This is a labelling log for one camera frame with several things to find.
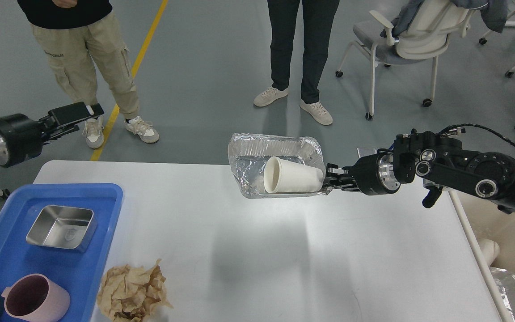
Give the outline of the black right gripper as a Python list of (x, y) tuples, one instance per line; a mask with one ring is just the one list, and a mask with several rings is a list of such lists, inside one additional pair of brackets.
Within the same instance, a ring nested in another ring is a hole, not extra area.
[(340, 168), (327, 163), (323, 188), (338, 188), (342, 191), (366, 195), (394, 194), (401, 184), (394, 174), (392, 153), (377, 153), (359, 159), (353, 166)]

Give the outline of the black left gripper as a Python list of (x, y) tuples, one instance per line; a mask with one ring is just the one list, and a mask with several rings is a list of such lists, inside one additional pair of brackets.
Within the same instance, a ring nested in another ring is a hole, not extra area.
[(24, 114), (0, 118), (0, 166), (10, 167), (39, 156), (42, 135), (65, 135), (77, 131), (78, 123), (104, 114), (100, 104), (76, 102), (52, 109), (48, 116), (31, 120)]

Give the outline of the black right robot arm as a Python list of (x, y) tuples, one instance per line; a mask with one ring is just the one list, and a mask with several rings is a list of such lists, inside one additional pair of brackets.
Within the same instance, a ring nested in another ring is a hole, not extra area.
[(327, 164), (323, 188), (387, 195), (400, 185), (423, 178), (428, 190), (423, 206), (435, 205), (442, 191), (452, 188), (490, 200), (507, 214), (515, 212), (515, 159), (503, 153), (466, 150), (456, 135), (464, 124), (397, 135), (390, 148), (380, 148), (352, 166)]

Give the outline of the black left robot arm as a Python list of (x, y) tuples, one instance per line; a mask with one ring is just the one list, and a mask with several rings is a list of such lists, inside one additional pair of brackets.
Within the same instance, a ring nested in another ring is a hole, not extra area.
[(100, 104), (77, 102), (50, 110), (39, 120), (24, 114), (0, 118), (0, 166), (10, 167), (39, 156), (43, 145), (79, 129), (78, 123), (104, 114)]

